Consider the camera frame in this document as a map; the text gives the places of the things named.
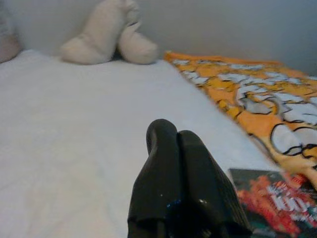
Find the gray wall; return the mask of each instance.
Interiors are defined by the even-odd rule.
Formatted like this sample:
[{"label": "gray wall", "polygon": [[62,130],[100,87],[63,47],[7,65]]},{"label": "gray wall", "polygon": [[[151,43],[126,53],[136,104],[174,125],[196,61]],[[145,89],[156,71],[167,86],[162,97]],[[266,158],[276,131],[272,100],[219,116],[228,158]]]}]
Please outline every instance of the gray wall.
[{"label": "gray wall", "polygon": [[[6,0],[26,48],[78,33],[101,0]],[[137,0],[141,31],[163,50],[279,60],[317,75],[317,0]]]}]

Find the book cover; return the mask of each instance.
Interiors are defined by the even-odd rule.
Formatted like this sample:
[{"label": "book cover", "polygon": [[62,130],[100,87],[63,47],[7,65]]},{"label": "book cover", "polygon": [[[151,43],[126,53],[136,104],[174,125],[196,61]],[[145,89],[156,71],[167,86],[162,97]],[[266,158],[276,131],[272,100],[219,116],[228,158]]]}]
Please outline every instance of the book cover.
[{"label": "book cover", "polygon": [[252,238],[317,238],[317,192],[300,175],[230,169]]}]

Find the white bedsheet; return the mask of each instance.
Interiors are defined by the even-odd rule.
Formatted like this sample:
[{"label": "white bedsheet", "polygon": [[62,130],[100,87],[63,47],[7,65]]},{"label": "white bedsheet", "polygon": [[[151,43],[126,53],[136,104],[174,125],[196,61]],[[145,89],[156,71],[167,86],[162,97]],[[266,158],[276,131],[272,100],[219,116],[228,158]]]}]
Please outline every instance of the white bedsheet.
[{"label": "white bedsheet", "polygon": [[0,64],[0,237],[126,238],[158,118],[199,135],[225,172],[279,169],[164,61],[79,66],[25,51]]}]

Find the orange towel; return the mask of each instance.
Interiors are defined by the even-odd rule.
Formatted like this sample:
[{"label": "orange towel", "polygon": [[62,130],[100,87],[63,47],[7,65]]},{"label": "orange towel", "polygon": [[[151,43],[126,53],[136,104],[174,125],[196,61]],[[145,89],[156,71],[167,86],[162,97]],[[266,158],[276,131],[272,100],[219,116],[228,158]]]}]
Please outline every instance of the orange towel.
[{"label": "orange towel", "polygon": [[317,188],[317,77],[278,62],[172,52],[166,61],[292,173]]}]

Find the beige plush toy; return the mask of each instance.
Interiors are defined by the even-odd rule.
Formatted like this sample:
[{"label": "beige plush toy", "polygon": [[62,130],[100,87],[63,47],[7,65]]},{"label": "beige plush toy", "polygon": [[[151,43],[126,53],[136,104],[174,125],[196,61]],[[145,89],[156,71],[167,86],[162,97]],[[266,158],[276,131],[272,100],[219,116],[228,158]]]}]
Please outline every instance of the beige plush toy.
[{"label": "beige plush toy", "polygon": [[154,63],[158,47],[136,32],[139,8],[133,0],[105,0],[91,14],[83,32],[61,47],[64,61],[98,64],[112,59],[116,47],[125,60]]}]

